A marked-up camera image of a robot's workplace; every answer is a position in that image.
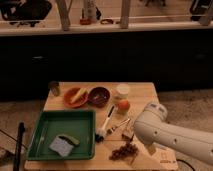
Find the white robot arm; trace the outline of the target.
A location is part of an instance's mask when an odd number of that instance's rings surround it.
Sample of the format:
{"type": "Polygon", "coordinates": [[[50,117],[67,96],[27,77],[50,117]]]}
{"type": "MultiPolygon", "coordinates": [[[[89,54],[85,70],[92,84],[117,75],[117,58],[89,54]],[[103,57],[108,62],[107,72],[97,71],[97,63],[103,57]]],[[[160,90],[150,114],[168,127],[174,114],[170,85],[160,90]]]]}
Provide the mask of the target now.
{"type": "Polygon", "coordinates": [[[213,165],[213,133],[168,124],[167,115],[162,104],[148,103],[133,124],[138,140],[144,145],[158,143],[213,165]]]}

